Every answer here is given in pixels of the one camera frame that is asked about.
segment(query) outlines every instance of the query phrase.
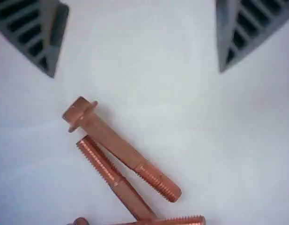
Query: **white background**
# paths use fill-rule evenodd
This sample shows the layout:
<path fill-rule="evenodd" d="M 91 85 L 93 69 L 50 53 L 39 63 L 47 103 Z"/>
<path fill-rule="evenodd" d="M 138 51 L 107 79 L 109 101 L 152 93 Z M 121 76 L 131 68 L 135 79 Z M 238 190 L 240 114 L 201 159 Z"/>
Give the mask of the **white background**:
<path fill-rule="evenodd" d="M 218 72 L 213 0 L 67 0 L 55 79 L 0 34 L 0 225 L 132 222 L 69 134 L 78 96 L 182 189 L 169 203 L 122 164 L 160 218 L 289 224 L 289 21 Z"/>

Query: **threaded end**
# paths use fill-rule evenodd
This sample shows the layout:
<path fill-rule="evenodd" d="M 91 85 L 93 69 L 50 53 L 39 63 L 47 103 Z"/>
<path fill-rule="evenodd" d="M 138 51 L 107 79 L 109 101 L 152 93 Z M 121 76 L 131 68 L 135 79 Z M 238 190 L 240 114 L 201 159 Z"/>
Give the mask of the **threaded end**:
<path fill-rule="evenodd" d="M 169 202 L 174 203 L 181 196 L 181 189 L 153 165 L 140 164 L 135 170 L 141 178 Z"/>
<path fill-rule="evenodd" d="M 164 225 L 178 225 L 178 224 L 185 224 L 185 225 L 206 225 L 206 220 L 204 216 L 192 216 L 192 217 L 178 217 L 167 219 L 162 221 Z"/>

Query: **copper bolt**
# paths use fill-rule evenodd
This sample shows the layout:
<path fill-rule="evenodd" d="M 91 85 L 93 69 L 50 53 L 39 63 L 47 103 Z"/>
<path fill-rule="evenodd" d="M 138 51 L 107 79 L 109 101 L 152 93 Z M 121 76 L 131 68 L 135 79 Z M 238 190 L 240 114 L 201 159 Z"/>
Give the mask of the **copper bolt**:
<path fill-rule="evenodd" d="M 182 194 L 181 189 L 93 113 L 96 105 L 97 101 L 91 104 L 79 97 L 63 114 L 63 119 L 71 125 L 69 131 L 82 127 L 91 138 L 135 171 L 168 201 L 176 202 Z"/>
<path fill-rule="evenodd" d="M 140 221 L 136 223 L 119 224 L 119 225 L 206 225 L 206 220 L 203 216 L 194 216 L 194 217 L 181 217 L 156 221 Z"/>
<path fill-rule="evenodd" d="M 144 202 L 126 178 L 111 164 L 89 136 L 80 140 L 77 146 L 135 219 L 138 221 L 156 219 L 156 215 L 151 208 Z"/>

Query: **screw thread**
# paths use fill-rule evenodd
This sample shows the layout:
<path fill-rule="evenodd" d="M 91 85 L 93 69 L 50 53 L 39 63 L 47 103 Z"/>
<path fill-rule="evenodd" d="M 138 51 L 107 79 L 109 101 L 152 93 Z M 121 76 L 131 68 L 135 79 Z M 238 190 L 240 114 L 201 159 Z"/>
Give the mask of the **screw thread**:
<path fill-rule="evenodd" d="M 181 189 L 149 162 L 141 163 L 135 171 L 168 201 L 174 203 L 181 196 Z"/>
<path fill-rule="evenodd" d="M 203 216 L 192 216 L 155 221 L 139 221 L 120 225 L 206 225 L 206 220 Z"/>

